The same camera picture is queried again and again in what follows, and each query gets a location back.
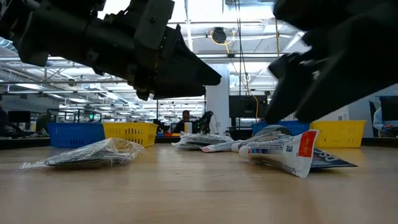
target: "blue basket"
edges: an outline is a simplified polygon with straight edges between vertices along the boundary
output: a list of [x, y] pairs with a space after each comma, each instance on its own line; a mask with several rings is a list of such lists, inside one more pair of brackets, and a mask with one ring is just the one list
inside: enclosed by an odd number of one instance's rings
[[49, 123], [52, 147], [78, 148], [105, 139], [102, 124], [92, 123]]
[[[298, 121], [279, 121], [277, 124], [285, 126], [294, 136], [302, 134], [310, 129], [310, 124], [299, 123]], [[257, 134], [266, 126], [268, 126], [268, 124], [265, 122], [253, 124], [251, 126], [253, 134]]]

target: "wooden table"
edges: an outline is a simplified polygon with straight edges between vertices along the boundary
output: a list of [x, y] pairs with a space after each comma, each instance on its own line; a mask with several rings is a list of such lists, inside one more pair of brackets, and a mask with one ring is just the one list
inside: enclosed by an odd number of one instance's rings
[[395, 224], [398, 150], [329, 150], [359, 168], [299, 179], [233, 152], [159, 144], [100, 170], [19, 170], [46, 148], [0, 151], [1, 224]]

